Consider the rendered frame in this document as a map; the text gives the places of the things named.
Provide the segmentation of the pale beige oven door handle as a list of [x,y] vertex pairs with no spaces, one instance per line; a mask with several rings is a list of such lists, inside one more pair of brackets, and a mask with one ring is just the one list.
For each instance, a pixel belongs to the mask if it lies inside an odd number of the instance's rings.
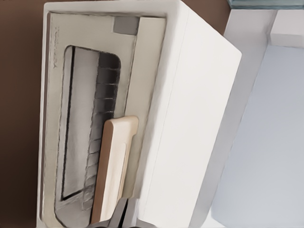
[[139,120],[124,116],[104,124],[90,224],[110,219],[122,197],[127,163]]

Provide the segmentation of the white oven door with window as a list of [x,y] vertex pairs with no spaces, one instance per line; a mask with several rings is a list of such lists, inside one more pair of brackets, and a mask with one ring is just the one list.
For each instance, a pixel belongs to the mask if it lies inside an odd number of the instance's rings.
[[92,217],[104,124],[134,115],[118,180],[105,190],[107,219],[133,195],[166,19],[139,15],[47,13],[39,219],[47,228],[84,228]]

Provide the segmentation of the white oven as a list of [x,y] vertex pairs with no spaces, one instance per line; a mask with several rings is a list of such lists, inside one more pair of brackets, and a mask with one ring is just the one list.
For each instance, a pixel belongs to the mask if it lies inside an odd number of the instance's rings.
[[45,88],[47,13],[119,14],[166,19],[151,109],[135,175],[142,228],[194,227],[203,181],[235,81],[241,52],[181,0],[49,2],[43,12],[38,198]]

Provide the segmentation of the pale blue-green tray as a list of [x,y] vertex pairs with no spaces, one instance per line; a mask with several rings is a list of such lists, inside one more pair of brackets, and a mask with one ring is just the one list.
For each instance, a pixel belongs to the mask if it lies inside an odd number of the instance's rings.
[[304,10],[304,0],[227,0],[231,9]]

